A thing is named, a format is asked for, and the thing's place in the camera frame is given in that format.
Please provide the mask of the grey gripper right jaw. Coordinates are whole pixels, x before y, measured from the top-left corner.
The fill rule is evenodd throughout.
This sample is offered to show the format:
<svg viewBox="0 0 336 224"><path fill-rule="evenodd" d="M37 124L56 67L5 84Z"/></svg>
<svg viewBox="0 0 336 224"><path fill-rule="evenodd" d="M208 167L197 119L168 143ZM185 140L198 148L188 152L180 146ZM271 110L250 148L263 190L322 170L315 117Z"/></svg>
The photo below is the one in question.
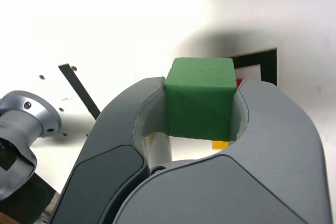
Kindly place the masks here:
<svg viewBox="0 0 336 224"><path fill-rule="evenodd" d="M319 134L278 87L256 80L239 86L232 136L227 149L144 181L114 222L330 222Z"/></svg>

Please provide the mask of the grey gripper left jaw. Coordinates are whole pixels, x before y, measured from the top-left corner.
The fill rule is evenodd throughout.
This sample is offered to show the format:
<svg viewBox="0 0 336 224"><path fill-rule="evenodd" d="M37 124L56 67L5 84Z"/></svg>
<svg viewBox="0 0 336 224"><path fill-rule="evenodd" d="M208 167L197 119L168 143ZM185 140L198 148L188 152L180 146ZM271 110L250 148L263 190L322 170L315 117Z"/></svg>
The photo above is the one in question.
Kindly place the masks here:
<svg viewBox="0 0 336 224"><path fill-rule="evenodd" d="M150 176L142 139L168 132L163 77L143 79L97 118L54 209L51 223L112 223Z"/></svg>

